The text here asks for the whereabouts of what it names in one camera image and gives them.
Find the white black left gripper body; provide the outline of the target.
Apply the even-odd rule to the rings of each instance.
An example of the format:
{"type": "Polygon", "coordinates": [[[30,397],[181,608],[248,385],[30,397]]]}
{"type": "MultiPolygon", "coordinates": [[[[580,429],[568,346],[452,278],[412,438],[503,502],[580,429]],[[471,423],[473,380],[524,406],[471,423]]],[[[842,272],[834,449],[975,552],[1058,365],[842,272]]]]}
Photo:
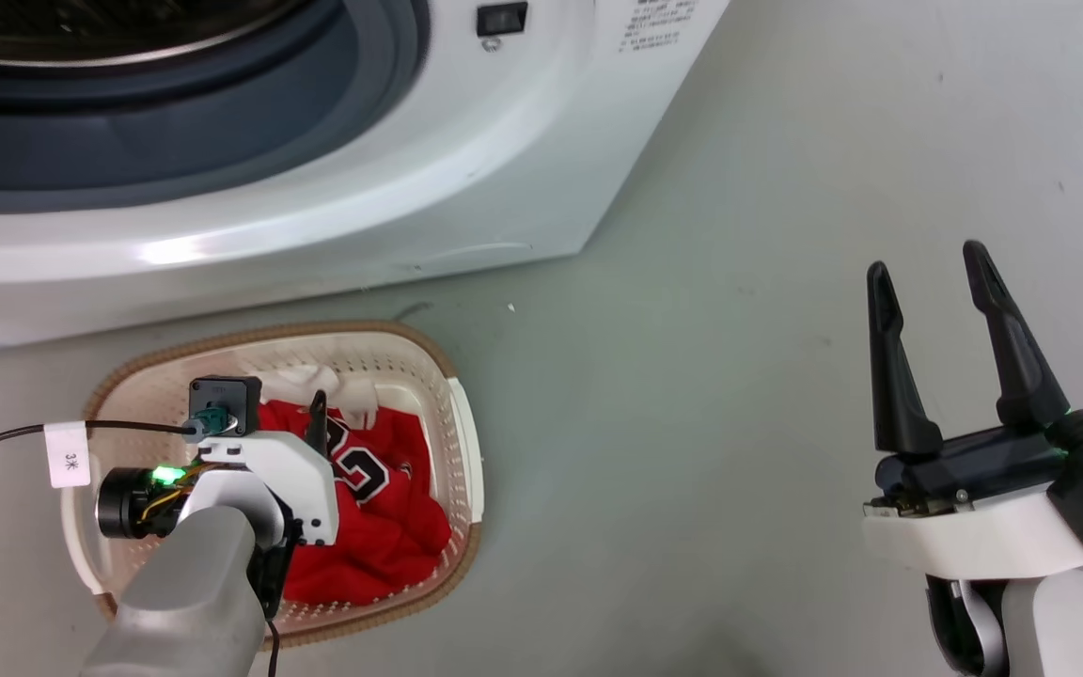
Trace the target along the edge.
{"type": "Polygon", "coordinates": [[[242,512],[259,547],[331,545],[339,531],[332,466],[292,433],[207,437],[190,465],[112,468],[97,529],[108,539],[167,537],[213,507],[242,512]]]}

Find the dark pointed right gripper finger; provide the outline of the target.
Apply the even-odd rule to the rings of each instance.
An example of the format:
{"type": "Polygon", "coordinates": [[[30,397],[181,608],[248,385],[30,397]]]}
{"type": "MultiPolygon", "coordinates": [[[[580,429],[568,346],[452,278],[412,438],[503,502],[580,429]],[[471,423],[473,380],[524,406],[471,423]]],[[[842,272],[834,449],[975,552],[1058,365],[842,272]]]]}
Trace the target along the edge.
{"type": "Polygon", "coordinates": [[[968,290],[986,318],[996,360],[1001,424],[1023,432],[1047,429],[1067,415],[1069,399],[980,240],[966,240],[965,269],[968,290]]]}
{"type": "Polygon", "coordinates": [[[867,327],[875,448],[908,457],[940,453],[944,438],[925,413],[902,342],[903,315],[888,266],[867,269],[867,327]]]}

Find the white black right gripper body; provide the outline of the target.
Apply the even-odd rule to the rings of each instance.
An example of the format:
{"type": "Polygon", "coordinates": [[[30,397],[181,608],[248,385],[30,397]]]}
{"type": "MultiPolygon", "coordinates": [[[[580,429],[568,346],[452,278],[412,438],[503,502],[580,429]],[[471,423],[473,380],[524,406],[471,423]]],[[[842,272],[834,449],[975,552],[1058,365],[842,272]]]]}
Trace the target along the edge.
{"type": "Polygon", "coordinates": [[[1049,502],[1064,457],[1041,434],[981,430],[935,455],[877,464],[864,507],[874,556],[942,580],[1029,580],[1083,567],[1083,544],[1049,502]]]}

